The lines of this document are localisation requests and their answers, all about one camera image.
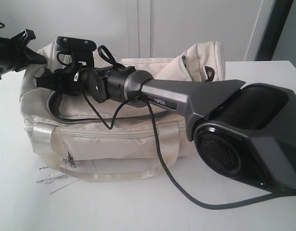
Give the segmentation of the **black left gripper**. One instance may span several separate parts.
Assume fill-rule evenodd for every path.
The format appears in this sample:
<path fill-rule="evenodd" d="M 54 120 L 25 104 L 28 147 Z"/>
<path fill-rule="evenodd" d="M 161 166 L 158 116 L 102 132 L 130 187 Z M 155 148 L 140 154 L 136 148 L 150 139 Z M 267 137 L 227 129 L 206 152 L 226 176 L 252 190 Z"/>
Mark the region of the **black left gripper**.
<path fill-rule="evenodd" d="M 36 38 L 34 31 L 25 29 L 12 38 L 0 37 L 0 79 L 10 72 L 19 72 L 31 64 L 46 64 L 47 59 L 27 47 Z"/>

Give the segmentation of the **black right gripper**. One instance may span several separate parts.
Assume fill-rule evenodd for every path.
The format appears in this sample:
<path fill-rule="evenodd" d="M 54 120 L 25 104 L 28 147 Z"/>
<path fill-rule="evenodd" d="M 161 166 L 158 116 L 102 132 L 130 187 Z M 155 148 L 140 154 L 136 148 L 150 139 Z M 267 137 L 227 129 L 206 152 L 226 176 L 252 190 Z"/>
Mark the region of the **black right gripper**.
<path fill-rule="evenodd" d="M 87 82 L 89 71 L 89 68 L 84 68 L 81 64 L 68 65 L 54 72 L 43 68 L 36 73 L 36 87 L 70 96 L 79 96 L 82 93 L 90 95 Z"/>

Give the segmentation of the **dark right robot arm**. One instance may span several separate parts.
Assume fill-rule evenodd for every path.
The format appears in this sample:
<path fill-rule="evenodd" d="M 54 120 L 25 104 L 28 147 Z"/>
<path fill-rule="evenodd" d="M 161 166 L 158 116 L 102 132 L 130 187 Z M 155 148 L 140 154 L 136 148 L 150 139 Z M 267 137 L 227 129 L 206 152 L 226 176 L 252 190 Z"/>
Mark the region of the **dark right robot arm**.
<path fill-rule="evenodd" d="M 215 172 L 270 192 L 296 190 L 296 95 L 290 89 L 236 79 L 157 80 L 132 66 L 67 67 L 37 77 L 36 86 L 176 113 Z"/>

